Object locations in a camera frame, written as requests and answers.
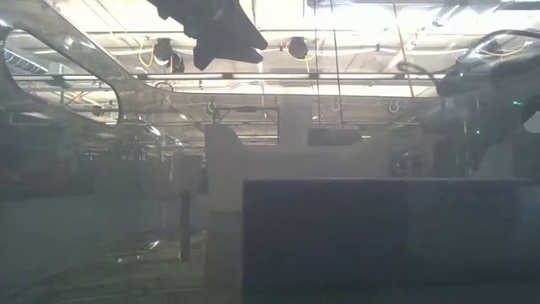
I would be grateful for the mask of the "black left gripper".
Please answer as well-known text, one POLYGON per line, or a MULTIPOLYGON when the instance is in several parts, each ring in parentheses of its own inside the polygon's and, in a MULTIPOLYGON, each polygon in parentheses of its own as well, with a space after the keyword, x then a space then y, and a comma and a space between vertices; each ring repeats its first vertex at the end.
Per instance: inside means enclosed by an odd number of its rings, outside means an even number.
POLYGON ((260 63, 260 51, 268 43, 253 26, 240 5, 240 0, 147 0, 157 8, 162 19, 180 23, 190 38, 197 40, 193 48, 196 68, 204 70, 214 59, 260 63), (217 42, 222 42, 219 51, 217 42))

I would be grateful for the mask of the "dark smoky plastic bin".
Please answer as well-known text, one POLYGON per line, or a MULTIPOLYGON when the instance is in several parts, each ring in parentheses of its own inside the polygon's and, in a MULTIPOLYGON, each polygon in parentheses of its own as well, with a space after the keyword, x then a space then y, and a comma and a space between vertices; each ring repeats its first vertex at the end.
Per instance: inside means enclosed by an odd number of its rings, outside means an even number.
POLYGON ((525 180, 252 180, 244 304, 540 304, 525 180))

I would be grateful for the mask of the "overhead light bar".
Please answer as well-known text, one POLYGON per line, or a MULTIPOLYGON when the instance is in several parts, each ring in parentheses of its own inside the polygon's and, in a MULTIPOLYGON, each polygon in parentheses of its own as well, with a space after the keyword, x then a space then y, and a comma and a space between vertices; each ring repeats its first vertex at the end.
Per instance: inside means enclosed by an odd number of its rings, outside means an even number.
MULTIPOLYGON (((145 73, 133 74, 141 81, 158 80, 402 80, 402 79, 443 79, 443 73, 145 73)), ((91 81, 98 78, 85 74, 31 74, 14 75, 14 81, 91 81)))

